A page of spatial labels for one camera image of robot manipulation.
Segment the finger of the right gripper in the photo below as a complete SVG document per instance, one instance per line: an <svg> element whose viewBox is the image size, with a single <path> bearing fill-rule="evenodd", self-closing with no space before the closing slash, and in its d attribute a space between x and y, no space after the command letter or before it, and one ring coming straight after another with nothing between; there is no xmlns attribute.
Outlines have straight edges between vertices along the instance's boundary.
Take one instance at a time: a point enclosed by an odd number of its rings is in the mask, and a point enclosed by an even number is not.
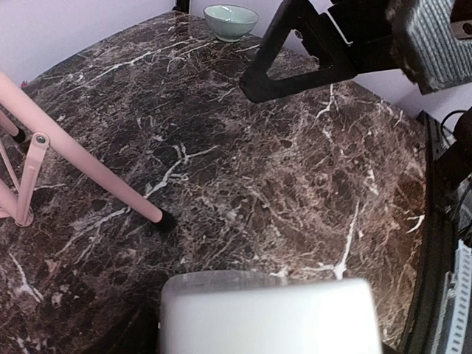
<svg viewBox="0 0 472 354"><path fill-rule="evenodd" d="M354 78L369 55L365 43L348 44L329 17L310 1L282 1L265 33L244 35L247 64L239 85L264 103Z"/></svg>

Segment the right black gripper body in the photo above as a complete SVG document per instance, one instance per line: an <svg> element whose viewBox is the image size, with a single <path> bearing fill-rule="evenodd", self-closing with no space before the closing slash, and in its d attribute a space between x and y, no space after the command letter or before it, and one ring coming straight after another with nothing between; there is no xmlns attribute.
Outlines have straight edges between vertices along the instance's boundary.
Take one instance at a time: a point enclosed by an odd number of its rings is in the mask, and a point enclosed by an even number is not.
<svg viewBox="0 0 472 354"><path fill-rule="evenodd" d="M392 57L392 26L387 0L334 1L328 13L347 40L347 53L359 74L397 69Z"/></svg>

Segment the white metronome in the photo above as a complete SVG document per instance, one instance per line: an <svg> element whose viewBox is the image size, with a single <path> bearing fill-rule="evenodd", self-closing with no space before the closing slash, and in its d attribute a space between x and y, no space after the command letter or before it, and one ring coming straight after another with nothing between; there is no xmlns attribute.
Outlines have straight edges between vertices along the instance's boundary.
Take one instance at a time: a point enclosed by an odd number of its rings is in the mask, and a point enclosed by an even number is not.
<svg viewBox="0 0 472 354"><path fill-rule="evenodd" d="M253 271L179 274L164 284L161 353L381 353L365 280L291 281Z"/></svg>

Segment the pink perforated music stand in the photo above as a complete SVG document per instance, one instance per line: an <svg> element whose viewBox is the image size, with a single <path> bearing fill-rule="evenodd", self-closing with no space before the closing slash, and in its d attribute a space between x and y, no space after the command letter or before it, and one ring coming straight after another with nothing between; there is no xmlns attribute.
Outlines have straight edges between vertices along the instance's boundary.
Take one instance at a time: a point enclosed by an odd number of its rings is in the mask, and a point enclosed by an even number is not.
<svg viewBox="0 0 472 354"><path fill-rule="evenodd" d="M33 133L21 178L17 178L7 151L1 146L1 159L15 187L12 191L4 182L1 183L1 218L12 218L20 227L32 223L32 195L46 151L51 148L96 184L151 221L158 231L167 233L175 229L173 215L154 206L94 158L5 73L1 73L1 105Z"/></svg>

